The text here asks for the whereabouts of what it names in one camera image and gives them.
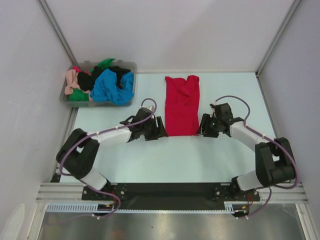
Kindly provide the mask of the red t shirt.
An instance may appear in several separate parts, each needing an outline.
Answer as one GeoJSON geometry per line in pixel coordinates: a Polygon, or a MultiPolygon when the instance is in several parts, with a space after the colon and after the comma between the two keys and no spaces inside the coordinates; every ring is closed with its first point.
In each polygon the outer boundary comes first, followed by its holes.
{"type": "Polygon", "coordinates": [[[199,129],[200,78],[165,77],[165,129],[170,137],[195,136],[199,129]]]}

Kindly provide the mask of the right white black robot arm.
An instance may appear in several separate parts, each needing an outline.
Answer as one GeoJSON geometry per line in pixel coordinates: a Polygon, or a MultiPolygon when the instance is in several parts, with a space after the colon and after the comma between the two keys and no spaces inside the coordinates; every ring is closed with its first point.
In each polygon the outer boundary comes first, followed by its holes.
{"type": "Polygon", "coordinates": [[[289,140],[286,138],[270,138],[250,127],[245,119],[234,117],[228,103],[210,104],[212,113],[202,115],[198,135],[218,138],[224,134],[233,138],[254,152],[255,169],[231,179],[230,194],[242,201],[250,191],[277,187],[294,180],[289,189],[298,184],[297,165],[293,157],[289,140]]]}

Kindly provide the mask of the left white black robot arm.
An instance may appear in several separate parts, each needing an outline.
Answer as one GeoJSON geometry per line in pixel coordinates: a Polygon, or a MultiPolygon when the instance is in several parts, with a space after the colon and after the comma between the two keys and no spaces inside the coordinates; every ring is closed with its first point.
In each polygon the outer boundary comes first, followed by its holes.
{"type": "Polygon", "coordinates": [[[97,169],[94,162],[102,146],[129,143],[141,136],[146,141],[167,137],[162,118],[154,116],[151,107],[141,107],[136,115],[128,117],[118,125],[89,133],[81,128],[73,130],[56,155],[60,166],[78,181],[93,188],[93,194],[100,200],[110,196],[110,181],[97,169]]]}

